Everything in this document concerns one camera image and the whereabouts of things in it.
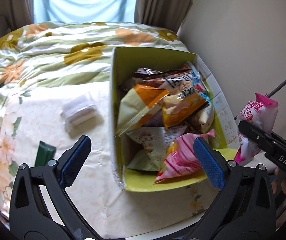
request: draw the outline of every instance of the light blue curtain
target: light blue curtain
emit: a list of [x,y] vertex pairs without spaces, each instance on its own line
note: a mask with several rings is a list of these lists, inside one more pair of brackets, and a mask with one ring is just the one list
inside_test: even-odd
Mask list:
[[35,23],[134,22],[136,0],[34,0]]

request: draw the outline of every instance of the pink candy wrapper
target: pink candy wrapper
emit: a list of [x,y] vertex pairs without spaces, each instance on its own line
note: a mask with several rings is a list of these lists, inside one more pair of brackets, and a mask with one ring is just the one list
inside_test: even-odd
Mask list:
[[157,174],[155,183],[168,178],[182,177],[195,173],[201,164],[193,151],[194,140],[198,137],[215,136],[214,129],[205,134],[187,133],[176,138],[169,146],[163,167]]
[[[240,121],[248,121],[271,134],[279,103],[258,93],[255,93],[255,97],[255,101],[249,101],[237,118]],[[239,133],[239,139],[241,145],[234,158],[237,163],[250,159],[261,151],[255,142],[250,141],[241,133]]]

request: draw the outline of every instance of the snack wrapper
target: snack wrapper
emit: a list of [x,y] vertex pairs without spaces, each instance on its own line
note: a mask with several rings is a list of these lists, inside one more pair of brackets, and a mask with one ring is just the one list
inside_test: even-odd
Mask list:
[[178,125],[206,102],[205,98],[195,92],[193,87],[180,95],[167,96],[163,99],[163,124],[166,129]]
[[95,117],[98,113],[98,108],[88,92],[63,104],[61,116],[66,131],[70,132],[73,127]]
[[150,69],[150,68],[142,68],[141,67],[138,70],[136,70],[136,73],[145,74],[145,75],[153,75],[153,74],[158,74],[158,73],[162,73],[162,72],[158,71],[158,70]]
[[169,146],[163,167],[157,174],[155,183],[163,179],[183,177],[197,172],[201,168],[201,164],[196,158],[193,151],[194,140],[198,137],[215,136],[212,129],[206,134],[187,133],[176,138]]
[[188,117],[190,124],[201,133],[207,133],[214,121],[214,107],[208,103]]
[[208,88],[205,86],[201,74],[196,70],[196,67],[190,62],[187,61],[183,67],[187,67],[191,70],[192,74],[192,84],[194,89],[199,93],[208,93]]
[[121,136],[135,129],[152,117],[146,116],[170,92],[167,89],[136,85],[121,100],[118,112],[116,135]]
[[144,127],[164,127],[163,118],[162,118],[162,106],[161,109],[154,114],[147,122],[142,126]]
[[[258,93],[255,93],[255,97],[256,101],[248,102],[237,118],[240,121],[248,121],[264,132],[271,134],[279,103]],[[236,162],[250,159],[261,151],[257,143],[250,141],[241,133],[239,133],[239,139],[241,145],[234,158]]]
[[[192,88],[192,78],[193,77],[190,69],[184,68],[181,70],[170,70],[159,74],[147,75],[146,78],[141,79],[141,82],[152,87],[167,89],[170,91],[171,95],[181,96],[184,91]],[[161,109],[162,104],[157,104],[135,128],[141,127],[147,120],[149,120]]]
[[133,141],[144,147],[127,167],[134,170],[159,171],[169,145],[175,138],[180,137],[185,129],[186,126],[173,127],[169,130],[165,130],[164,127],[141,127],[126,133]]

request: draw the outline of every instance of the floral bedspread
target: floral bedspread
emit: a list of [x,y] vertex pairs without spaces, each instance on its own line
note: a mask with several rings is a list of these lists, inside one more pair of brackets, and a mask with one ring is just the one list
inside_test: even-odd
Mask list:
[[0,39],[0,127],[9,96],[36,87],[109,79],[112,49],[146,46],[187,51],[175,33],[134,23],[27,25]]
[[[58,159],[85,134],[92,150],[74,184],[66,189],[85,220],[103,238],[125,238],[170,226],[207,209],[217,190],[209,180],[159,192],[122,191],[112,174],[108,134],[109,82],[56,88],[35,88],[9,98],[0,134],[0,187],[8,211],[18,165],[32,167],[39,141],[55,146]],[[90,92],[100,118],[78,125],[68,134],[60,115],[62,104]],[[49,212],[60,222],[47,191]]]

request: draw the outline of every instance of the open box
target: open box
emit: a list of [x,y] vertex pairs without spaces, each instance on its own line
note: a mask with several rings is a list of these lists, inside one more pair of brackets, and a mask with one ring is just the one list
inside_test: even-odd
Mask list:
[[126,168],[139,149],[135,148],[127,135],[121,137],[115,135],[120,102],[118,88],[131,77],[132,72],[140,67],[162,72],[180,69],[187,61],[192,62],[201,72],[204,82],[210,90],[208,96],[215,110],[212,124],[215,129],[215,138],[209,138],[209,143],[213,148],[219,149],[225,159],[234,158],[235,149],[240,145],[236,123],[219,84],[198,55],[174,49],[117,47],[113,50],[110,74],[109,137],[113,174],[122,189],[136,192],[168,190],[200,182],[207,178],[205,172],[200,170],[191,176],[171,179],[170,183],[154,184],[156,174]]

